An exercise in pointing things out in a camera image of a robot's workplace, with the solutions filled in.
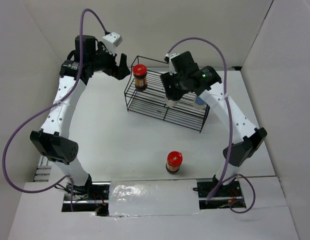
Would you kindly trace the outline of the black lid white bottle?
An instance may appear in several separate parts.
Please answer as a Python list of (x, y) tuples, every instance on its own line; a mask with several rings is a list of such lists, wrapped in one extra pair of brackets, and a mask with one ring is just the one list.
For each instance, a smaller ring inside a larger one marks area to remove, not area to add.
[(167, 97), (165, 98), (165, 104), (169, 108), (175, 107), (179, 103), (179, 101), (180, 101), (179, 99), (168, 99)]

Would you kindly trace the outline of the red lid spice jar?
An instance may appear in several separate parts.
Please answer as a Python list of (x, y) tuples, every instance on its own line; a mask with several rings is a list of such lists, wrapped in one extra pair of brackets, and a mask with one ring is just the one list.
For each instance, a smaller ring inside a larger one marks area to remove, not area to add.
[(134, 76), (134, 86), (138, 91), (144, 91), (147, 86), (147, 67), (143, 64), (137, 64), (132, 69)]
[(180, 166), (183, 162), (183, 156), (178, 151), (172, 151), (167, 155), (167, 161), (166, 161), (166, 170), (170, 174), (175, 174), (179, 171)]

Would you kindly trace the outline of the silver lid white bottle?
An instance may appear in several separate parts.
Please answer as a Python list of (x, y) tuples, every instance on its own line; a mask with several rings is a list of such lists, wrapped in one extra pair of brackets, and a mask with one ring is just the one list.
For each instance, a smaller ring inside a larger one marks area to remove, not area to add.
[(202, 100), (199, 96), (195, 96), (193, 100), (193, 107), (197, 110), (202, 110), (206, 107), (206, 102)]

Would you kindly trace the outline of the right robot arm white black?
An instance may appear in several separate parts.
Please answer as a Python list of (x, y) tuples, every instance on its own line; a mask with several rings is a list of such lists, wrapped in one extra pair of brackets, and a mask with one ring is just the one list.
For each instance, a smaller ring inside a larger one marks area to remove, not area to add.
[(215, 194), (225, 196), (243, 162), (264, 142), (267, 131), (254, 125), (244, 115), (225, 90), (226, 81), (213, 67), (199, 68), (189, 51), (167, 53), (164, 60), (169, 65), (169, 71), (161, 74), (160, 79), (165, 90), (166, 105), (174, 107), (185, 94), (195, 93), (228, 127), (228, 145), (222, 151), (224, 161), (213, 177), (216, 180), (213, 184)]

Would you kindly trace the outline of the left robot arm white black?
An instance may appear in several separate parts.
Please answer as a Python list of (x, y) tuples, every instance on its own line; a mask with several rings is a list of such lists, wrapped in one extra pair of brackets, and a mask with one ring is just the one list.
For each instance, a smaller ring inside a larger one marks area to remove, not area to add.
[(59, 72), (59, 86), (50, 110), (39, 131), (32, 131), (30, 140), (36, 149), (65, 174), (71, 176), (76, 194), (83, 200), (92, 197), (91, 176), (77, 158), (79, 145), (69, 139), (71, 121), (81, 94), (95, 72), (122, 80), (130, 74), (127, 56), (123, 53), (116, 63), (116, 48), (123, 41), (120, 34), (109, 32), (101, 41), (83, 36), (83, 66), (80, 67), (80, 38), (69, 53)]

